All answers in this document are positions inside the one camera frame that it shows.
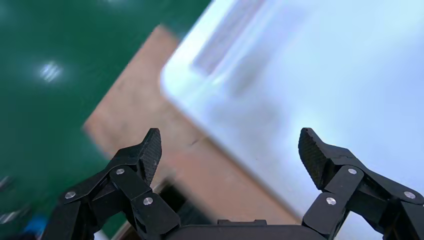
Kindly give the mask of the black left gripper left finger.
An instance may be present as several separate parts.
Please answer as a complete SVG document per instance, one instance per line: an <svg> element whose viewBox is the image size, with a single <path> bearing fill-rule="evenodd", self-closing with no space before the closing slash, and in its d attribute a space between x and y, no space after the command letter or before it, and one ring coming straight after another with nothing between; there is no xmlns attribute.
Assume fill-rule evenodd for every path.
<svg viewBox="0 0 424 240"><path fill-rule="evenodd" d="M117 213L143 240L164 240L181 225L179 216L151 188L162 156L161 134L120 149L100 172L67 189L43 232L44 240L92 240Z"/></svg>

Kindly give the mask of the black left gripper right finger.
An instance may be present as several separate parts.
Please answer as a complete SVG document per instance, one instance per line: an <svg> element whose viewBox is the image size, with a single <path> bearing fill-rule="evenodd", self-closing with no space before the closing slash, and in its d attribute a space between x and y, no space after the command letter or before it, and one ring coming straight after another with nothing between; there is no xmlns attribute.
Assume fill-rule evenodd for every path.
<svg viewBox="0 0 424 240"><path fill-rule="evenodd" d="M361 216L385 240L424 237L424 197L368 169L350 150L323 142L311 128L300 131L300 159L320 195L302 226L333 240L350 213Z"/></svg>

